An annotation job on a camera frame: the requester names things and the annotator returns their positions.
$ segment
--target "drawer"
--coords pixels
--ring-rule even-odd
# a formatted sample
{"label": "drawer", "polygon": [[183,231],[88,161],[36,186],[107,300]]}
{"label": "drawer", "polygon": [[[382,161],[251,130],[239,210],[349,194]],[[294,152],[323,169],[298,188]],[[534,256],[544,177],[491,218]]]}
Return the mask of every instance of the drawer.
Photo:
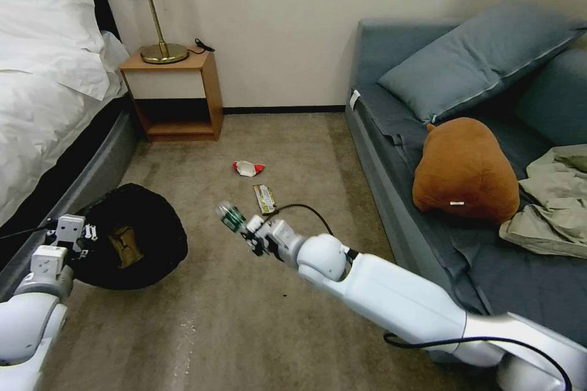
{"label": "drawer", "polygon": [[206,98],[200,70],[127,70],[124,76],[136,100]]}

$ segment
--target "bed frame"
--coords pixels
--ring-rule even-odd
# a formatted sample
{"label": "bed frame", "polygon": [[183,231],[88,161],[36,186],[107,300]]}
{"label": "bed frame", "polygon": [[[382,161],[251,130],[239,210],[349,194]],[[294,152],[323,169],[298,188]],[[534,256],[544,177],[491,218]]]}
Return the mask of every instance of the bed frame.
{"label": "bed frame", "polygon": [[[98,27],[119,37],[108,0],[94,2]],[[110,102],[43,175],[14,216],[0,227],[0,236],[42,224],[49,217],[74,213],[115,188],[132,157],[138,127],[129,96]],[[38,232],[1,243],[0,302],[11,297],[29,272],[30,257],[43,244],[44,237],[43,232]]]}

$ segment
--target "gray cushion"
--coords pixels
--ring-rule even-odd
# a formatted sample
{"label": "gray cushion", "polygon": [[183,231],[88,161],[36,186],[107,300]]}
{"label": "gray cushion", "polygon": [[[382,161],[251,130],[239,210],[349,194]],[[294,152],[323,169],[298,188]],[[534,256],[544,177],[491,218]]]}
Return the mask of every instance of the gray cushion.
{"label": "gray cushion", "polygon": [[379,79],[423,122],[446,119],[509,87],[587,30],[536,4],[504,2],[467,20]]}
{"label": "gray cushion", "polygon": [[587,144],[587,51],[569,49],[550,61],[514,112],[555,145]]}

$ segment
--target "plastic bottle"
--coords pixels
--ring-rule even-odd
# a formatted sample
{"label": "plastic bottle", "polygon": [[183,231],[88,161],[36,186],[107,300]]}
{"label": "plastic bottle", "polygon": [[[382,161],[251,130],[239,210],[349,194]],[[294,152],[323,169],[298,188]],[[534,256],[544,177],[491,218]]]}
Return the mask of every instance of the plastic bottle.
{"label": "plastic bottle", "polygon": [[238,208],[230,202],[222,202],[216,208],[216,214],[228,229],[237,232],[245,232],[246,219]]}

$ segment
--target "wooden nightstand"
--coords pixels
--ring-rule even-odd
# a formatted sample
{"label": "wooden nightstand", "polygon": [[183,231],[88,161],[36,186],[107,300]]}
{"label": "wooden nightstand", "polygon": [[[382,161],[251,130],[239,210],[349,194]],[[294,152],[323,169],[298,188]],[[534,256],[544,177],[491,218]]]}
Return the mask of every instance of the wooden nightstand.
{"label": "wooden nightstand", "polygon": [[218,140],[223,109],[213,53],[190,52],[173,64],[148,64],[135,53],[120,70],[149,142]]}

